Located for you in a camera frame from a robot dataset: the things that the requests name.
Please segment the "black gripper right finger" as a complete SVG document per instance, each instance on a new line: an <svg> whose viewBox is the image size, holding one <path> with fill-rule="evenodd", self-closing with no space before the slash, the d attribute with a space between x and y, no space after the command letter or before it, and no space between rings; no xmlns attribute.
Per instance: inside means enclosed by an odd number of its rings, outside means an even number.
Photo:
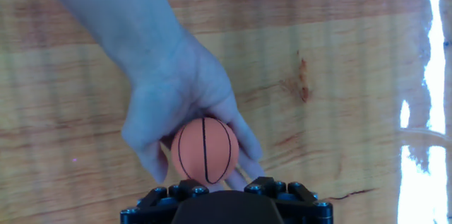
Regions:
<svg viewBox="0 0 452 224"><path fill-rule="evenodd" d="M284 224L333 224L333 205L299 182L287 184L272 177L258 177L245 186L244 192L268 199Z"/></svg>

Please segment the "bare human hand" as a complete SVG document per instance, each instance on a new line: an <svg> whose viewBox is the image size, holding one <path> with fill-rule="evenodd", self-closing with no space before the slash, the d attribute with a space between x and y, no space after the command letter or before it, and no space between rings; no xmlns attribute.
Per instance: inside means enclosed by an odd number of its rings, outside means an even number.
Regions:
<svg viewBox="0 0 452 224"><path fill-rule="evenodd" d="M185 32L177 48L159 61L141 61L129 76L131 99L122 137L142 166L159 184L169 167L163 146L170 146L177 131L192 119L215 117L230 126L238 138L240 171L226 183L241 190L246 177L265 172L259 164L261 145L237 108L223 66L192 34Z"/></svg>

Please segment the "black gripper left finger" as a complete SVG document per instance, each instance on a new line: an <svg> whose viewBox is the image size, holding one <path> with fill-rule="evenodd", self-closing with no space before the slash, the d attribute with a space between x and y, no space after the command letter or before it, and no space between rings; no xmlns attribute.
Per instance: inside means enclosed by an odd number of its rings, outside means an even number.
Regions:
<svg viewBox="0 0 452 224"><path fill-rule="evenodd" d="M136 206L120 212L121 224L170 224L177 209L187 199L208 194L209 190L193 179L170 187L156 187L138 200Z"/></svg>

